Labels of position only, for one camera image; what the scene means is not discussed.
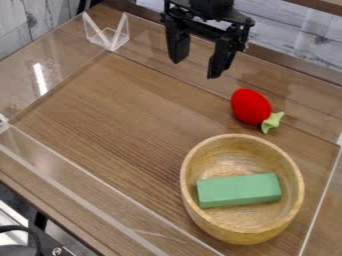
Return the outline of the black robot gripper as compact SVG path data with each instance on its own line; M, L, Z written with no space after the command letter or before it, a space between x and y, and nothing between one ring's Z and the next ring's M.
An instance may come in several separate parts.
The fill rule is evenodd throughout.
M219 78L230 68L238 50L246 48L252 18L234 8L235 0L164 0L162 23L166 27L167 49L178 64L190 53L190 35L215 42L207 78Z

